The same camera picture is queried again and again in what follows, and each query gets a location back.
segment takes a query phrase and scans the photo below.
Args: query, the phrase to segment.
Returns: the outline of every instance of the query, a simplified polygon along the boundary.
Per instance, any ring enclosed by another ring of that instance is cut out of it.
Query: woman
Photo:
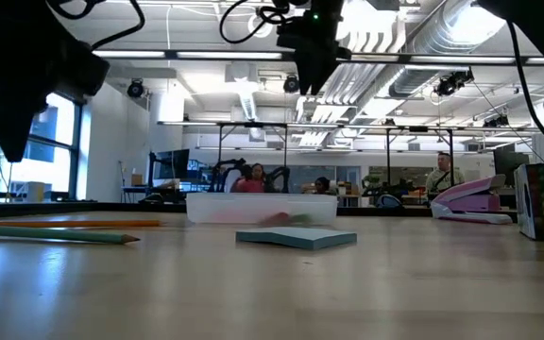
[[[331,181],[325,177],[317,178],[314,186],[318,195],[327,195],[331,187]]]
[[[255,163],[251,167],[251,179],[239,178],[232,185],[232,193],[257,194],[264,192],[264,167]]]

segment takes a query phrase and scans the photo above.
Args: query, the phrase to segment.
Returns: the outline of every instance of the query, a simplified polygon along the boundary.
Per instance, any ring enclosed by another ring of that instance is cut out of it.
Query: monitor
[[[187,179],[190,150],[157,153],[155,179]]]
[[[514,178],[514,171],[522,164],[528,164],[530,158],[526,154],[514,152],[514,151],[505,151],[505,150],[495,150],[495,173],[497,175],[505,175],[505,186],[515,187],[516,181]]]

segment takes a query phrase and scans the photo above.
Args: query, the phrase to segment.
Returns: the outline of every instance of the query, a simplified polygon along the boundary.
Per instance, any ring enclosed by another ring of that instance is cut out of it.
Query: stapler
[[[486,224],[513,223],[506,214],[489,213],[501,210],[499,195],[492,190],[501,188],[504,183],[505,175],[497,175],[453,186],[432,201],[433,218]]]

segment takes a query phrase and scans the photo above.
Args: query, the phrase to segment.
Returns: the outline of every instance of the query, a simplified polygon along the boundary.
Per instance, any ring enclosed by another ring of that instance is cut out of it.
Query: colored pencil
[[[0,221],[3,227],[71,228],[71,227],[158,227],[158,220],[137,221]]]
[[[125,234],[110,234],[103,232],[76,230],[33,229],[21,227],[0,227],[0,236],[96,242],[116,245],[123,245],[128,242],[140,241],[139,238]]]

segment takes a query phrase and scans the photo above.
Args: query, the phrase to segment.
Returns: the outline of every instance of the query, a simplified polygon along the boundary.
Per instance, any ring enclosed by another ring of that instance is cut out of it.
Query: pink shirt
[[[263,193],[264,183],[261,180],[244,180],[241,179],[236,184],[237,193]]]

